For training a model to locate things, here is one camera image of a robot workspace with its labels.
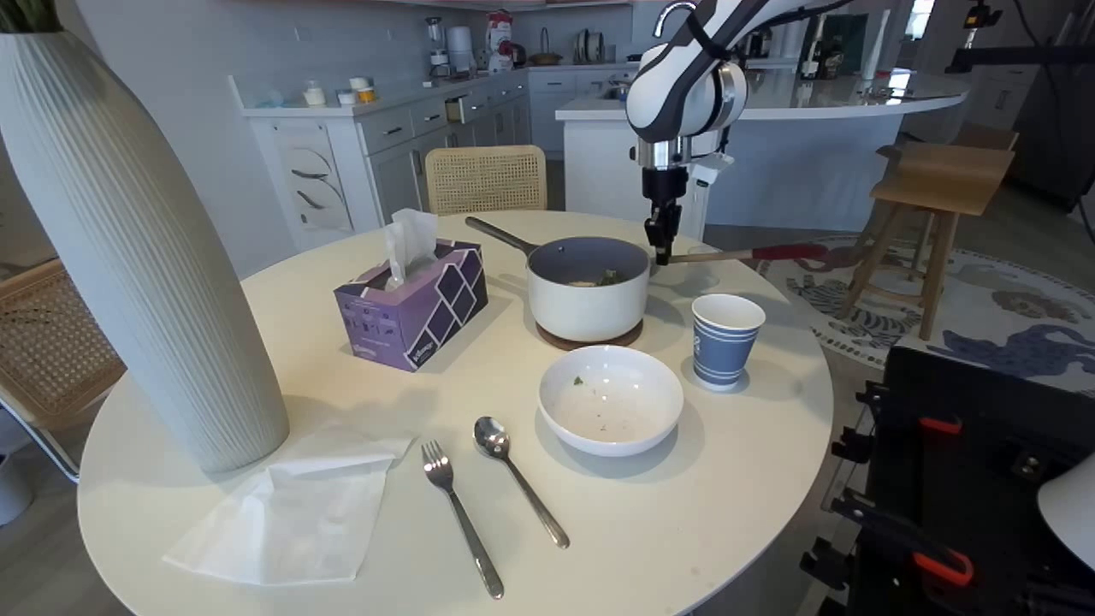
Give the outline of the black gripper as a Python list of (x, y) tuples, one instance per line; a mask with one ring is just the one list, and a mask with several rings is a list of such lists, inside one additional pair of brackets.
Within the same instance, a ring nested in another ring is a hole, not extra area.
[(680, 206), (679, 199), (689, 189), (689, 171), (686, 166), (647, 166), (642, 171), (642, 199), (652, 203), (652, 215), (642, 222), (652, 246), (652, 260), (653, 268), (660, 262), (660, 246), (663, 246), (663, 262), (672, 262), (673, 256), (673, 235), (679, 235), (679, 222), (680, 222)]

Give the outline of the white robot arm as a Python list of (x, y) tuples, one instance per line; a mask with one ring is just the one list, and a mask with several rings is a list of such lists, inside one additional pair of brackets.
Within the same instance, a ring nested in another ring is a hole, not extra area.
[(694, 161), (693, 141), (726, 131), (745, 102), (736, 44), (760, 27), (808, 19), (849, 0), (669, 0), (658, 44), (641, 56), (626, 85), (626, 123), (652, 215), (653, 260), (669, 262), (680, 226), (680, 195)]

